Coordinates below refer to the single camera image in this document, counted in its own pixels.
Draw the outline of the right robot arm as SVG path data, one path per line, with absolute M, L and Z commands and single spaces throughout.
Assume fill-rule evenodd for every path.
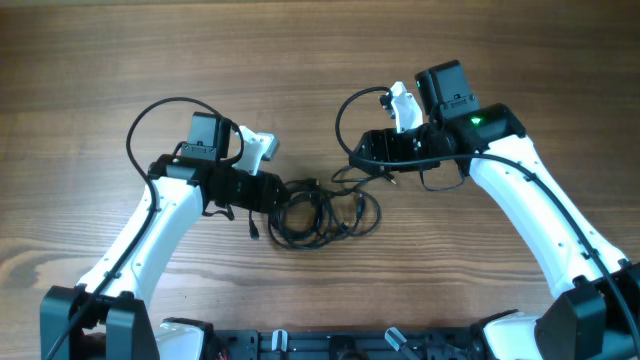
M 631 359 L 639 354 L 639 267 L 609 243 L 553 179 L 523 124 L 504 104 L 481 106 L 460 62 L 420 72 L 417 90 L 378 89 L 394 126 L 348 150 L 368 174 L 424 173 L 454 161 L 498 204 L 541 268 L 552 305 L 509 310 L 460 341 L 425 336 L 428 355 L 467 359 Z

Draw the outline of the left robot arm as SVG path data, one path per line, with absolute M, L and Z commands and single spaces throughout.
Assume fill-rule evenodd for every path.
M 139 173 L 145 183 L 134 213 L 100 261 L 72 288 L 52 287 L 41 303 L 45 359 L 209 359 L 212 326 L 172 320 L 152 329 L 148 308 L 178 243 L 202 217 L 228 220 L 236 207 L 272 212 L 289 198 L 281 179 L 259 169 L 278 147 L 211 111 L 192 116 L 190 133 Z

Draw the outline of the left white rail clip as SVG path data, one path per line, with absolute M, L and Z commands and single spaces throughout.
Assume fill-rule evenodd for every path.
M 289 334 L 284 329 L 277 329 L 272 332 L 271 351 L 286 353 L 288 351 Z

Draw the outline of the white rail clip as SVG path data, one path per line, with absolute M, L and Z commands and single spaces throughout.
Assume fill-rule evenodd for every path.
M 272 332 L 271 351 L 286 353 L 288 351 L 289 334 L 284 329 L 277 329 Z
M 407 344 L 407 339 L 396 327 L 388 328 L 384 333 L 384 339 L 396 352 L 401 352 Z

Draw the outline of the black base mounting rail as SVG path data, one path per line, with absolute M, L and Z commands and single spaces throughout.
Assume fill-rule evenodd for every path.
M 472 328 L 399 330 L 407 339 L 407 344 L 401 352 L 396 352 L 385 341 L 385 331 L 287 331 L 288 351 L 277 353 L 271 351 L 273 331 L 218 330 L 211 336 L 204 357 L 223 360 L 452 360 L 494 357 L 479 332 Z

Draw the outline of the right white rail clip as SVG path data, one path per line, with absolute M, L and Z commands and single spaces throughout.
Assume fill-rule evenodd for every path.
M 388 328 L 384 333 L 384 339 L 396 352 L 401 352 L 407 344 L 407 339 L 396 327 Z

